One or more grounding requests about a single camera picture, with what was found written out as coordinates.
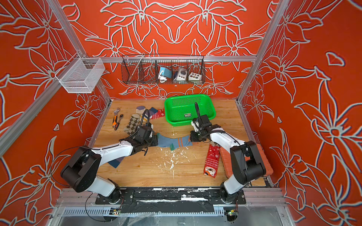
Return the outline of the blue striped sock orange cuff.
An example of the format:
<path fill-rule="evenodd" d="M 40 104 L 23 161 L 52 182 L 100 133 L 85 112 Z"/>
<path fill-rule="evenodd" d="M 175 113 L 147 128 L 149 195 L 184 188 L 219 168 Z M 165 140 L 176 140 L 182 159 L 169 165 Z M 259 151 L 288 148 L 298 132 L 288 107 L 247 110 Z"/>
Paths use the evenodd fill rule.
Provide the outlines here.
<path fill-rule="evenodd" d="M 180 147 L 192 146 L 192 142 L 190 141 L 190 136 L 185 136 L 180 138 L 169 138 L 158 133 L 157 146 L 162 148 L 170 148 L 170 150 L 173 151 Z"/>

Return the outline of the cream striped sock purple toe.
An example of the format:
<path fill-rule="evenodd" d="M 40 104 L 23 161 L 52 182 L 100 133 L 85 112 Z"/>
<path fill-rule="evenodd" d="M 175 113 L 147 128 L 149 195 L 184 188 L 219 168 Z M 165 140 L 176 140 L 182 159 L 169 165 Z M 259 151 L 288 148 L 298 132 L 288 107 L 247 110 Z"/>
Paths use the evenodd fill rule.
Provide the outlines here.
<path fill-rule="evenodd" d="M 109 161 L 108 164 L 116 169 L 120 165 L 120 163 L 123 161 L 123 159 L 124 159 L 124 157 L 120 157 L 120 158 L 114 159 L 112 161 Z"/>

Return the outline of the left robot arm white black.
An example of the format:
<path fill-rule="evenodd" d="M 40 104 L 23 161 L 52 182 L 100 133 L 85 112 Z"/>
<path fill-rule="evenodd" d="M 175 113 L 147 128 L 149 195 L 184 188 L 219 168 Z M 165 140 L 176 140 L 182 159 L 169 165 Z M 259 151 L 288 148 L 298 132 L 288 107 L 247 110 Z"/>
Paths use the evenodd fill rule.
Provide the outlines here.
<path fill-rule="evenodd" d="M 117 144 L 106 147 L 80 147 L 64 166 L 60 176 L 77 193 L 89 191 L 97 193 L 116 202 L 121 193 L 119 186 L 109 179 L 98 176 L 100 166 L 118 158 L 147 152 L 149 147 L 158 143 L 154 130 L 143 125 L 129 137 L 121 139 Z"/>

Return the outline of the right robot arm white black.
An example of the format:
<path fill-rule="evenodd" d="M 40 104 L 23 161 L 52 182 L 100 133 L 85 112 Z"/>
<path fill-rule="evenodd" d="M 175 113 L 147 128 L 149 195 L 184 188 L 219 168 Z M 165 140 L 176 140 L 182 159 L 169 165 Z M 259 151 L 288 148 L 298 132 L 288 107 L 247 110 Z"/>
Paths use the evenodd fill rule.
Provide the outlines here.
<path fill-rule="evenodd" d="M 259 144 L 233 137 L 221 126 L 213 125 L 207 115 L 193 119 L 191 125 L 194 128 L 190 133 L 192 142 L 209 139 L 230 154 L 232 175 L 220 186 L 220 197 L 224 203 L 233 202 L 237 198 L 238 192 L 249 182 L 273 173 Z"/>

